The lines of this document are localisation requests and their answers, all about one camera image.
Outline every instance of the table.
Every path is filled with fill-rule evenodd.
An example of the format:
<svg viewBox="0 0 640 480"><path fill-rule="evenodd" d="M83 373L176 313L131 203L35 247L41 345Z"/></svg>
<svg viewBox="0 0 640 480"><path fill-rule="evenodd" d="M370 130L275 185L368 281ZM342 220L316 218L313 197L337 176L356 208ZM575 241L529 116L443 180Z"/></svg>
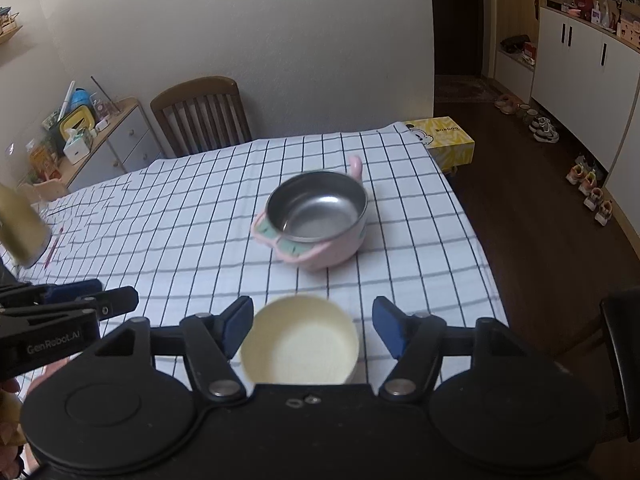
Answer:
<svg viewBox="0 0 640 480"><path fill-rule="evenodd" d="M360 251L340 266L305 272L276 261L249 228L271 191L300 171L346 171L363 160L372 201ZM373 329L371 305L386 296L407 313L428 311L452 326L478 317L506 323L482 247L446 179L403 123L380 130L259 139L183 158L81 189L50 204L49 250L22 280L65 283L99 278L105 288L132 285L140 304L129 316L177 324L197 312L220 313L240 294L257 312L295 293L339 304L360 335L354 381L375 390L394 366ZM5 253L2 258L8 261ZM126 316L102 323L103 333ZM440 379L467 369L467 357L445 358ZM242 377L238 356L232 360ZM181 358L158 358L158 369L188 384ZM22 378L23 387L40 371Z"/></svg>

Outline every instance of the chair backrest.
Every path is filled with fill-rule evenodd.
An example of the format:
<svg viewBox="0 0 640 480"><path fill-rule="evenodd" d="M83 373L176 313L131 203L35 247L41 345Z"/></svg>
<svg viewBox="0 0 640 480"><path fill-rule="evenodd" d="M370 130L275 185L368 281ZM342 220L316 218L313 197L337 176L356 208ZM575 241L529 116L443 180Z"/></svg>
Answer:
<svg viewBox="0 0 640 480"><path fill-rule="evenodd" d="M640 287L610 294L600 302L605 343L626 438L640 438Z"/></svg>
<svg viewBox="0 0 640 480"><path fill-rule="evenodd" d="M253 140L238 83L201 77L165 90L151 110L176 156L216 150Z"/></svg>

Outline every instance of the white drawer cabinet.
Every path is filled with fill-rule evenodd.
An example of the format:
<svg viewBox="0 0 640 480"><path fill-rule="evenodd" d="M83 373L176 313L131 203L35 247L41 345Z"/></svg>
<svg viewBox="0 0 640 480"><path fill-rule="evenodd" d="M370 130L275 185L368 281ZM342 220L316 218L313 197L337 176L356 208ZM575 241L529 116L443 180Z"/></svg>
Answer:
<svg viewBox="0 0 640 480"><path fill-rule="evenodd" d="M63 159L62 181L70 191L141 170L164 156L138 101L127 98L118 106L122 114L98 133L88 157L74 166Z"/></svg>
<svg viewBox="0 0 640 480"><path fill-rule="evenodd" d="M153 132L148 131L127 157L127 160L124 161L124 169L127 173L130 173L131 171L146 168L156 160L161 153L160 146L158 146Z"/></svg>
<svg viewBox="0 0 640 480"><path fill-rule="evenodd" d="M110 145L105 142L86 162L68 188L69 191L77 191L83 187L92 186L124 174L125 171L118 157L113 153Z"/></svg>
<svg viewBox="0 0 640 480"><path fill-rule="evenodd" d="M126 160L148 130L146 119L138 107L113 131L109 136L109 143L118 158Z"/></svg>
<svg viewBox="0 0 640 480"><path fill-rule="evenodd" d="M631 115L640 54L579 20L540 9L531 96L609 171Z"/></svg>

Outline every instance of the black bag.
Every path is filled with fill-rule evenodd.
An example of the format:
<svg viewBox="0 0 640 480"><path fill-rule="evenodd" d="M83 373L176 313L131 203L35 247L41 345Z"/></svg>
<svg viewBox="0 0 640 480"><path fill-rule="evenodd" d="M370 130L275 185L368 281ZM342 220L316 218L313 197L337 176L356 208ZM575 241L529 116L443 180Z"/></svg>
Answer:
<svg viewBox="0 0 640 480"><path fill-rule="evenodd" d="M504 49L507 54L513 54L519 50L524 49L524 44L527 41L531 41L526 34L521 36L511 36L510 38L505 38L500 42L500 45Z"/></svg>

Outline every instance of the doormat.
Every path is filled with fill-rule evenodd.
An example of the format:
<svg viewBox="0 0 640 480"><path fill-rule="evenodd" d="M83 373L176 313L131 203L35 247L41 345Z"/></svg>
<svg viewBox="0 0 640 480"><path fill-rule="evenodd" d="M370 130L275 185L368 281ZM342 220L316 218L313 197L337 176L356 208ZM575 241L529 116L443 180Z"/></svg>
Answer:
<svg viewBox="0 0 640 480"><path fill-rule="evenodd" d="M434 98L436 103L493 103L500 96L489 83L471 75L437 75Z"/></svg>

